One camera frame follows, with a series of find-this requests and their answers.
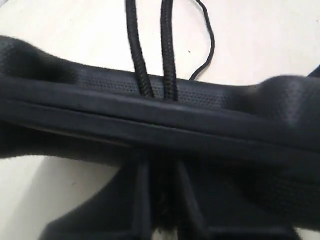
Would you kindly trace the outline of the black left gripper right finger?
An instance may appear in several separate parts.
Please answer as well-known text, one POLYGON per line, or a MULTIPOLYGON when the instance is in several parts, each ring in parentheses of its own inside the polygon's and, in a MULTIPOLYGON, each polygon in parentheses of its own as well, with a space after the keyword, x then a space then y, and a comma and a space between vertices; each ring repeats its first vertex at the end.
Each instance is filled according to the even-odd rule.
POLYGON ((175 164, 181 240, 297 240, 320 228, 320 185, 296 177, 180 160, 175 164))

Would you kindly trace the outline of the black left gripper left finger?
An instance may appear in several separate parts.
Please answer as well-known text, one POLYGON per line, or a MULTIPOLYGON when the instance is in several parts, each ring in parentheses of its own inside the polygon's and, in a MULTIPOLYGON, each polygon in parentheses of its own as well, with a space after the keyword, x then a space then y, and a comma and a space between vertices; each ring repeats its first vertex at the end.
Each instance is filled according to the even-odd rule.
POLYGON ((42 240, 150 240, 149 155, 139 152, 93 197, 49 223, 42 240))

